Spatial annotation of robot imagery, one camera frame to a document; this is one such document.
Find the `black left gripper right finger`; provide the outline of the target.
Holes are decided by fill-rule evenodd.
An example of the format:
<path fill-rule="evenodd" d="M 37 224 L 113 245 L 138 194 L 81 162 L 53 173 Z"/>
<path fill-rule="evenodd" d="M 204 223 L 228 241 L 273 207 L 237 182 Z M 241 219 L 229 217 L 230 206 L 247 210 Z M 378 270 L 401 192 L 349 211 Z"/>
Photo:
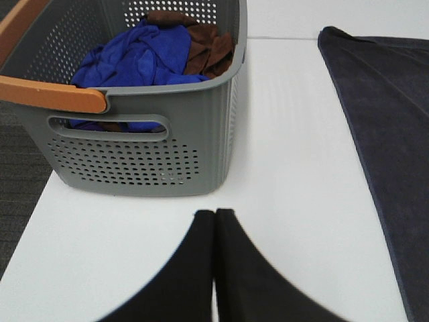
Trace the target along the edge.
<path fill-rule="evenodd" d="M 220 321 L 343 321 L 286 280 L 249 239 L 232 209 L 215 215 Z"/>

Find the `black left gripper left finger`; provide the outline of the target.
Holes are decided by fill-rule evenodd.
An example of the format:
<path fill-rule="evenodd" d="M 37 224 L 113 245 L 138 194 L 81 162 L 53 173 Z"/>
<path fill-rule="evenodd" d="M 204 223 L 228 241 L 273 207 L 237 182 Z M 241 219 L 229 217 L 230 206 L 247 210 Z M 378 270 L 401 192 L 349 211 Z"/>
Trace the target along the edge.
<path fill-rule="evenodd" d="M 211 321 L 215 213 L 197 211 L 165 266 L 102 321 Z"/>

